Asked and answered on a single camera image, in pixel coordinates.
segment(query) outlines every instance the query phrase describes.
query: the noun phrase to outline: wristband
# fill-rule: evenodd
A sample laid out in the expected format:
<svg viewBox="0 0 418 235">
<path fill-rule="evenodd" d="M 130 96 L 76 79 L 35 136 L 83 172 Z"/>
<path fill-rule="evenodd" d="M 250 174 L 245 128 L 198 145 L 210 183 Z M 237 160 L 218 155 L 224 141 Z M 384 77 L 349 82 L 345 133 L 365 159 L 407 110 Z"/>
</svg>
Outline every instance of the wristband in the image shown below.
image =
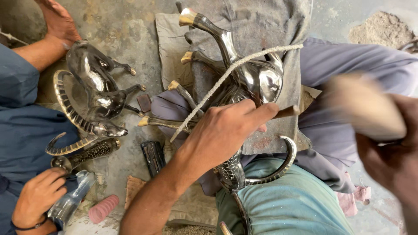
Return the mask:
<svg viewBox="0 0 418 235">
<path fill-rule="evenodd" d="M 44 215 L 45 215 L 45 219 L 42 222 L 40 222 L 40 223 L 36 224 L 35 226 L 30 227 L 30 228 L 16 227 L 16 225 L 13 224 L 13 221 L 10 221 L 10 226 L 12 227 L 12 229 L 19 230 L 19 231 L 28 231 L 28 230 L 36 229 L 36 228 L 39 228 L 40 226 L 42 226 L 48 220 L 48 215 L 46 214 L 46 212 L 44 213 Z"/>
</svg>

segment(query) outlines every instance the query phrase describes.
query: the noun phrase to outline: blurred hand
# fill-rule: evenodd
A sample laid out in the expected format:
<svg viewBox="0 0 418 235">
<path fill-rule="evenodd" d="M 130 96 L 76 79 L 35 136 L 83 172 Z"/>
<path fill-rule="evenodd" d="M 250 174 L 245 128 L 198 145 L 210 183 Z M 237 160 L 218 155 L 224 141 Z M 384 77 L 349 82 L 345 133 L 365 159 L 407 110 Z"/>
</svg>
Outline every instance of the blurred hand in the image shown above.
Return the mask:
<svg viewBox="0 0 418 235">
<path fill-rule="evenodd" d="M 222 107 L 211 107 L 173 159 L 192 170 L 195 177 L 228 160 L 256 130 L 265 132 L 265 123 L 279 107 L 268 103 L 255 108 L 252 100 Z"/>
<path fill-rule="evenodd" d="M 356 134 L 357 149 L 367 173 L 402 204 L 418 211 L 418 99 L 392 95 L 408 129 L 401 143 L 382 147 Z"/>
<path fill-rule="evenodd" d="M 43 213 L 67 193 L 65 174 L 64 169 L 56 167 L 29 180 L 13 212 L 13 224 L 19 228 L 29 228 L 42 222 L 45 219 Z"/>
</svg>

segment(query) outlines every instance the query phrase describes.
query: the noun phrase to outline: pink spring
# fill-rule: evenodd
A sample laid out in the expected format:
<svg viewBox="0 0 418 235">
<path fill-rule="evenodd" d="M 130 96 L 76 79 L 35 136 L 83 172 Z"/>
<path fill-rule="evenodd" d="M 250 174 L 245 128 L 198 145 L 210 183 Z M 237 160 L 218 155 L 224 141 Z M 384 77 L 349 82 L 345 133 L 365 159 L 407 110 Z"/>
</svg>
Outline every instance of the pink spring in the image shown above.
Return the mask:
<svg viewBox="0 0 418 235">
<path fill-rule="evenodd" d="M 89 210 L 89 218 L 94 224 L 102 222 L 105 217 L 119 204 L 116 195 L 110 195 Z"/>
</svg>

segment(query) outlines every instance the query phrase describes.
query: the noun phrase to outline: metal horse sculpture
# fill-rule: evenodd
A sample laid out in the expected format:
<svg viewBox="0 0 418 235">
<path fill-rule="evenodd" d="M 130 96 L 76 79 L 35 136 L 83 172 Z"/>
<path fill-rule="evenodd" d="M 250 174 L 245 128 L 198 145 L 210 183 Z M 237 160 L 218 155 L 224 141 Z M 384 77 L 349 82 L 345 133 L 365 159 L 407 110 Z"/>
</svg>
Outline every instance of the metal horse sculpture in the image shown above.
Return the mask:
<svg viewBox="0 0 418 235">
<path fill-rule="evenodd" d="M 125 124 L 117 126 L 110 121 L 119 116 L 124 108 L 136 112 L 141 117 L 144 116 L 140 110 L 126 104 L 126 98 L 128 94 L 137 89 L 145 91 L 145 86 L 138 84 L 125 90 L 119 90 L 109 73 L 114 68 L 124 68 L 132 76 L 135 76 L 136 71 L 129 65 L 120 64 L 111 57 L 105 56 L 86 39 L 74 43 L 67 53 L 66 60 L 71 72 L 65 70 L 55 72 L 55 93 L 68 119 L 77 128 L 87 132 L 88 136 L 67 147 L 55 148 L 55 142 L 66 133 L 56 136 L 45 149 L 48 154 L 53 156 L 71 153 L 108 138 L 127 135 L 128 130 L 125 128 Z M 89 110 L 85 119 L 73 108 L 65 91 L 63 78 L 67 75 L 74 76 L 87 93 Z"/>
<path fill-rule="evenodd" d="M 223 61 L 214 61 L 199 51 L 189 51 L 181 60 L 183 64 L 193 60 L 202 61 L 208 64 L 214 71 L 223 74 L 226 70 L 225 68 L 229 68 L 232 63 L 243 58 L 234 48 L 231 32 L 216 27 L 204 15 L 194 12 L 191 8 L 185 8 L 181 12 L 179 21 L 180 26 L 193 26 L 211 34 L 217 41 L 223 58 Z M 270 53 L 266 55 L 265 61 L 253 59 L 236 68 L 231 76 L 229 76 L 229 80 L 226 80 L 225 84 L 221 87 L 220 94 L 215 97 L 211 106 L 227 105 L 243 99 L 252 99 L 256 106 L 259 107 L 267 102 L 276 102 L 282 86 L 283 63 L 276 53 Z M 196 108 L 197 103 L 178 82 L 173 81 L 168 89 L 176 89 L 190 104 L 192 109 Z M 199 110 L 197 115 L 182 131 L 190 133 L 203 114 L 204 112 Z M 138 125 L 162 125 L 177 129 L 182 122 L 183 120 L 162 120 L 145 116 Z M 281 136 L 280 138 L 286 142 L 288 155 L 280 168 L 266 177 L 258 179 L 245 178 L 244 169 L 240 160 L 242 148 L 229 160 L 214 169 L 223 187 L 234 196 L 237 202 L 241 212 L 245 234 L 252 233 L 251 224 L 237 192 L 248 185 L 271 182 L 284 175 L 289 169 L 296 156 L 296 145 L 292 139 L 286 136 Z"/>
</svg>

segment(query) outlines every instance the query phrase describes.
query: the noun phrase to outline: metal handle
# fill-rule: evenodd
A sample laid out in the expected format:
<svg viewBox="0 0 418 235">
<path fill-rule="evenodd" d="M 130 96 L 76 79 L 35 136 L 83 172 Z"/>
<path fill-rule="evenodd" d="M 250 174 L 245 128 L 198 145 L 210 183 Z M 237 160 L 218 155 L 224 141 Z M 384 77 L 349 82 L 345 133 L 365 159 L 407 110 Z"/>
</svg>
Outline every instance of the metal handle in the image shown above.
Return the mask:
<svg viewBox="0 0 418 235">
<path fill-rule="evenodd" d="M 275 172 L 273 172 L 272 174 L 266 177 L 255 178 L 255 179 L 245 178 L 246 185 L 264 184 L 264 183 L 268 183 L 273 180 L 276 180 L 282 177 L 286 173 L 286 171 L 290 168 L 290 166 L 293 164 L 293 161 L 295 160 L 295 157 L 296 157 L 296 151 L 297 151 L 296 144 L 292 139 L 290 139 L 287 136 L 281 135 L 280 138 L 286 142 L 286 145 L 288 147 L 288 154 L 283 164 Z"/>
<path fill-rule="evenodd" d="M 65 156 L 54 156 L 51 159 L 51 167 L 62 167 L 67 173 L 71 173 L 74 168 L 78 167 L 83 162 L 105 157 L 113 153 L 120 148 L 120 142 L 118 139 L 107 139 L 101 141 L 91 148 L 84 150 L 79 154 L 75 154 L 66 158 Z"/>
</svg>

